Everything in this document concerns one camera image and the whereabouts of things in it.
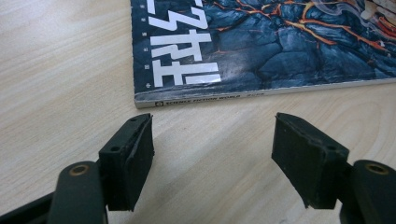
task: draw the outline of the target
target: clamp jaw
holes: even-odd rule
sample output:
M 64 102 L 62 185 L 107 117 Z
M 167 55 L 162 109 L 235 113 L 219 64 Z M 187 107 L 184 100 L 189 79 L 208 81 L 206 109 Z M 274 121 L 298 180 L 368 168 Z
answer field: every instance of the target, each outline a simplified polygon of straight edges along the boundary
M 64 168 L 56 190 L 0 217 L 0 223 L 107 223 L 109 211 L 134 211 L 154 156 L 152 116 L 127 120 L 99 160 Z
M 376 161 L 347 163 L 349 150 L 293 115 L 278 113 L 272 159 L 305 207 L 334 209 L 343 224 L 396 223 L 396 172 Z

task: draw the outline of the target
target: magazine cover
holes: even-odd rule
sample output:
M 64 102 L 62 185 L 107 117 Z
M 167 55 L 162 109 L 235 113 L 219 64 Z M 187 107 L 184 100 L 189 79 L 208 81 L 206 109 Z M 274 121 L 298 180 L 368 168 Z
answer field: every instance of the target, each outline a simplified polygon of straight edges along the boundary
M 131 0 L 137 107 L 396 81 L 395 0 Z

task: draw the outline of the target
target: wood grain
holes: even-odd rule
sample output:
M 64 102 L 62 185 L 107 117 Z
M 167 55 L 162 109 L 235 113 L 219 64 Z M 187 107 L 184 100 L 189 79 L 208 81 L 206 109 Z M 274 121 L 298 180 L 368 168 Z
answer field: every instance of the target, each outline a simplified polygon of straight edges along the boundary
M 396 167 L 396 85 L 137 110 L 129 2 L 0 1 L 0 214 L 54 190 L 130 117 L 152 113 L 153 166 L 110 223 L 337 223 L 304 209 L 270 159 L 276 112 Z

